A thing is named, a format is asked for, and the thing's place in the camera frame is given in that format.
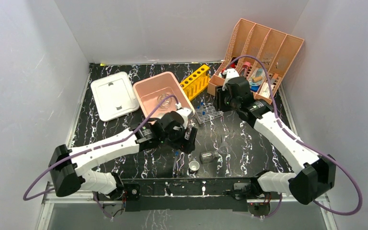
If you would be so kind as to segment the clear glass bottle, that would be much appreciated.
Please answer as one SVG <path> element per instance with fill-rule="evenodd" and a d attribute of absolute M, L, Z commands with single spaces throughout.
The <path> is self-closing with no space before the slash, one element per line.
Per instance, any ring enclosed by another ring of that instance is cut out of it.
<path fill-rule="evenodd" d="M 214 159 L 219 157 L 219 152 L 215 151 L 206 151 L 200 154 L 200 162 L 202 164 L 211 163 Z"/>

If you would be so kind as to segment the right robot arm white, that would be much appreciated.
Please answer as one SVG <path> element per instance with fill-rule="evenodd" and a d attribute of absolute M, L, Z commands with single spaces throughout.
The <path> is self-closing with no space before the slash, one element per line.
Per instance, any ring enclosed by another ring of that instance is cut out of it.
<path fill-rule="evenodd" d="M 333 188 L 336 165 L 298 143 L 299 137 L 263 99 L 254 99 L 245 78 L 235 77 L 215 88 L 213 105 L 216 110 L 235 111 L 239 118 L 262 134 L 286 158 L 292 172 L 263 171 L 252 178 L 251 193 L 264 198 L 269 192 L 293 195 L 307 205 Z"/>

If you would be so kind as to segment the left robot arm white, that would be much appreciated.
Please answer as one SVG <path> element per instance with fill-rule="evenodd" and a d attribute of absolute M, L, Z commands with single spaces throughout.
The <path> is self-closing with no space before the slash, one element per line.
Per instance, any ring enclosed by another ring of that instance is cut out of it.
<path fill-rule="evenodd" d="M 50 176 L 58 197 L 69 196 L 79 190 L 91 191 L 117 200 L 126 192 L 120 176 L 115 172 L 96 172 L 93 167 L 141 151 L 155 149 L 162 144 L 184 153 L 195 150 L 197 129 L 186 135 L 188 120 L 193 116 L 189 108 L 149 118 L 136 128 L 128 128 L 110 138 L 83 147 L 56 147 L 49 163 Z"/>

